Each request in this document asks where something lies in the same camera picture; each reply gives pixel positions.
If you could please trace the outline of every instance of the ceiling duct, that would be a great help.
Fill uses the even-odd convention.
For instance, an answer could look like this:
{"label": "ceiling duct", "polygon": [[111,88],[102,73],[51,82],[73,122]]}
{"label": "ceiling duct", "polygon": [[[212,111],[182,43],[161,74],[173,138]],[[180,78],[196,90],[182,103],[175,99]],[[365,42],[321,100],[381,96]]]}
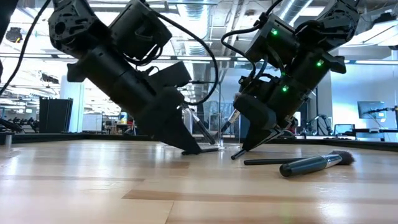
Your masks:
{"label": "ceiling duct", "polygon": [[275,13],[283,21],[292,25],[299,17],[300,12],[311,4],[313,0],[285,0]]}
{"label": "ceiling duct", "polygon": [[[196,36],[204,39],[208,35],[208,24],[210,7],[205,4],[181,4],[178,5],[178,11],[185,24],[185,27],[193,32]],[[205,48],[195,41],[188,41],[184,43],[185,52],[187,55],[203,56],[206,54]],[[210,72],[208,64],[205,63],[193,63],[193,79],[201,81],[210,81]],[[204,97],[208,90],[208,85],[195,85],[195,95],[191,97],[193,100],[200,100]]]}

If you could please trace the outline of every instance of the computer monitor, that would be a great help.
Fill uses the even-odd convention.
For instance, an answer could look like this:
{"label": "computer monitor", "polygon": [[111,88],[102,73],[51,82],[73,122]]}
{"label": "computer monitor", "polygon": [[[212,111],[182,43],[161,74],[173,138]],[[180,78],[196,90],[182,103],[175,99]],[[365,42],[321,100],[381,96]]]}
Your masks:
{"label": "computer monitor", "polygon": [[369,113],[369,111],[385,108],[383,101],[359,101],[358,113],[361,119],[383,119],[386,118],[386,112]]}

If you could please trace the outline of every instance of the wood grain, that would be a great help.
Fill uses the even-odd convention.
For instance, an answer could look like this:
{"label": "wood grain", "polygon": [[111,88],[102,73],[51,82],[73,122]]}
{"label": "wood grain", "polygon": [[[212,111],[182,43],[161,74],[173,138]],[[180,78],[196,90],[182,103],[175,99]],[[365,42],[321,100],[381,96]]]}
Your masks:
{"label": "wood grain", "polygon": [[345,150],[263,145],[232,161],[236,147],[181,156],[156,142],[16,144],[19,154],[0,156],[0,223],[397,223],[397,153],[348,149],[352,166],[292,179],[243,165],[335,149]]}

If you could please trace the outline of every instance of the white pillar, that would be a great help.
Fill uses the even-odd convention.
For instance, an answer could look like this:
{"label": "white pillar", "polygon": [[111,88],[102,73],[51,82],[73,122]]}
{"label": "white pillar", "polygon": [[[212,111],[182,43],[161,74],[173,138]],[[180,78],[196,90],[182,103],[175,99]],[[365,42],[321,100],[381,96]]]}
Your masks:
{"label": "white pillar", "polygon": [[83,113],[85,110],[85,85],[84,83],[68,82],[67,76],[61,78],[60,99],[73,99],[72,113],[70,116],[69,131],[82,131]]}

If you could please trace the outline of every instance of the ceiling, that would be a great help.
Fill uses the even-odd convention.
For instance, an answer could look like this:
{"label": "ceiling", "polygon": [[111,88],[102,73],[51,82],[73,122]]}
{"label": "ceiling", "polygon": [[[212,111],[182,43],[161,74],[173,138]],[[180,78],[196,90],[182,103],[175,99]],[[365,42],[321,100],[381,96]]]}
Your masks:
{"label": "ceiling", "polygon": [[[98,18],[106,25],[109,25],[113,19],[121,12],[126,4],[125,0],[89,0],[90,6],[95,10]],[[211,50],[216,56],[235,56],[234,52],[230,52],[225,49],[221,43],[220,38],[226,32],[237,29],[244,29],[252,27],[260,13],[264,12],[271,4],[272,1],[262,0],[169,0],[169,1],[148,1],[152,8],[164,13],[167,17],[179,22],[187,29],[198,34],[198,30],[204,27],[202,30],[205,34],[203,40],[211,47]],[[181,3],[200,3],[203,5],[205,2],[205,9],[207,10],[205,18],[192,26],[192,23],[187,22],[183,17],[184,4]],[[33,18],[36,16],[44,0],[21,0],[15,13],[11,17],[11,23],[9,27],[20,27],[22,33],[25,34],[29,29]],[[306,7],[301,13],[298,19],[294,22],[294,26],[297,26],[303,21],[313,19],[316,17],[328,0],[314,0]],[[361,17],[361,22],[364,26],[369,25],[367,21],[375,19],[375,16],[380,15],[380,12],[390,10],[396,12],[396,0],[363,0],[359,5],[359,11],[364,13]],[[58,50],[55,50],[49,41],[49,28],[47,20],[52,14],[53,9],[47,8],[39,22],[37,23],[33,36],[29,40],[26,54],[61,54]],[[189,47],[193,45],[193,41],[188,38],[186,34],[178,30],[177,28],[165,23],[169,30],[172,32],[172,40],[164,47],[162,55],[188,55]],[[391,36],[383,37],[383,42],[388,44],[398,45],[398,26],[393,24],[390,26],[376,27],[377,32],[382,32],[380,29],[388,29],[389,31],[397,29],[397,32],[390,34]],[[230,38],[229,42],[236,48],[245,50],[250,40],[254,37],[255,33],[239,35],[239,40],[236,38]],[[338,50],[334,51],[334,54],[345,55],[349,59],[383,59],[390,56],[391,51],[388,46],[379,45],[380,43],[364,44],[362,39],[359,37],[356,39],[354,45],[346,45]],[[7,40],[3,40],[0,45],[1,53],[19,53],[21,51],[22,43],[15,44]],[[15,98],[16,94],[36,98],[38,96],[52,96],[57,97],[59,94],[59,85],[49,84],[41,80],[41,74],[46,74],[51,77],[61,80],[62,75],[67,74],[67,62],[73,62],[70,58],[57,58],[42,59],[38,55],[37,58],[25,59],[19,70],[19,73],[13,79],[12,85],[16,88],[10,87],[8,95],[5,97]],[[16,58],[1,57],[1,61],[4,64],[4,73],[2,76],[2,82],[6,81],[13,69],[16,66]],[[153,62],[151,65],[158,66],[160,69],[171,65],[171,61]],[[195,70],[197,66],[192,62],[186,61],[185,65],[192,77],[196,78]],[[51,86],[51,88],[37,88],[40,86]],[[109,101],[109,98],[103,94],[97,87],[95,87],[90,81],[85,81],[85,97],[86,97],[86,110],[95,112],[105,112],[107,114],[118,114],[119,108]],[[204,94],[207,91],[208,86],[201,86],[199,89],[192,88],[195,91],[201,91]]]}

